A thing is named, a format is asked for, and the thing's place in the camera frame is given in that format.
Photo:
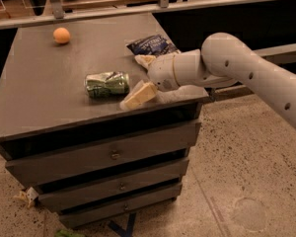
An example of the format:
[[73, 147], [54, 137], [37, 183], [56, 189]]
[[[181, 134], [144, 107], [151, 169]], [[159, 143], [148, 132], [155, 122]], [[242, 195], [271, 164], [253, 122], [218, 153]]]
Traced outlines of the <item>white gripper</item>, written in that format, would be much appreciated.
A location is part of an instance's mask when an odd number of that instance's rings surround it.
[[145, 69], [149, 68], [147, 75], [157, 87], [152, 82], [140, 81], [119, 106], [123, 110], [134, 110], [155, 98], [158, 89], [163, 92], [177, 90], [179, 84], [174, 74], [174, 58], [173, 54], [157, 58], [155, 55], [136, 55], [135, 61]]

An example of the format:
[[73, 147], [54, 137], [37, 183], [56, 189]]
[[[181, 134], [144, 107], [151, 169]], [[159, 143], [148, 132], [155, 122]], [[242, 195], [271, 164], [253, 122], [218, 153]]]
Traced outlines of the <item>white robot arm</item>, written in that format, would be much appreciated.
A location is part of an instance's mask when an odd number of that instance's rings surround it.
[[150, 63], [148, 82], [139, 82], [120, 103], [134, 110], [182, 86], [219, 88], [240, 82], [296, 129], [296, 74], [271, 63], [236, 37], [216, 33], [200, 49], [161, 55]]

